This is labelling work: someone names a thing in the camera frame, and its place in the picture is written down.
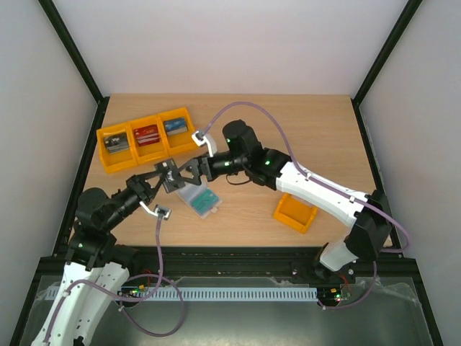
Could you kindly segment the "beige leather card holder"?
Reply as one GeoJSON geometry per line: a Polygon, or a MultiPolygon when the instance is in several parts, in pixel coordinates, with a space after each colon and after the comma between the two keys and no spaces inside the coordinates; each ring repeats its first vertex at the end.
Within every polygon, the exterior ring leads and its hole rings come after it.
{"type": "Polygon", "coordinates": [[[200,185],[186,183],[176,193],[201,219],[216,213],[222,203],[222,199],[209,188],[206,181],[202,181],[200,185]]]}

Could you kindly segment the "teal green card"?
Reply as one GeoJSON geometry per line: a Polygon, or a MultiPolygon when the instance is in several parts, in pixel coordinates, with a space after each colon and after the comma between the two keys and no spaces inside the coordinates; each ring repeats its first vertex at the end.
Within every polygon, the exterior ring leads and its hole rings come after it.
{"type": "Polygon", "coordinates": [[[201,216],[212,210],[220,201],[220,198],[210,189],[206,189],[197,195],[192,201],[192,208],[201,216]]]}

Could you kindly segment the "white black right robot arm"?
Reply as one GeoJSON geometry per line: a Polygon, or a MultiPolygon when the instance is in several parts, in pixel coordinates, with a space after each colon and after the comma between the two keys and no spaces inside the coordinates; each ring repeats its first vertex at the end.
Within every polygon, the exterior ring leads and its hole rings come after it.
{"type": "Polygon", "coordinates": [[[392,225],[385,193],[351,191],[302,167],[289,155],[262,146],[252,127],[234,120],[223,128],[228,150],[219,152],[214,140],[201,131],[192,134],[208,153],[190,159],[184,168],[194,177],[213,181],[219,176],[244,172],[255,184],[285,192],[334,216],[349,228],[341,239],[326,244],[314,264],[315,276],[332,281],[339,270],[355,260],[374,262],[392,225]]]}

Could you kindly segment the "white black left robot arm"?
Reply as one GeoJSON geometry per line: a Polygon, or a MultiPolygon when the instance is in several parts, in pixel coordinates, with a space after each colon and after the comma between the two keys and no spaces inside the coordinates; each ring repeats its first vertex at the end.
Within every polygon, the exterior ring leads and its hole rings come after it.
{"type": "Polygon", "coordinates": [[[89,345],[97,326],[129,277],[134,249],[118,245],[112,230],[155,198],[166,173],[133,175],[112,196],[98,187],[82,192],[74,233],[64,257],[63,277],[33,345],[89,345]]]}

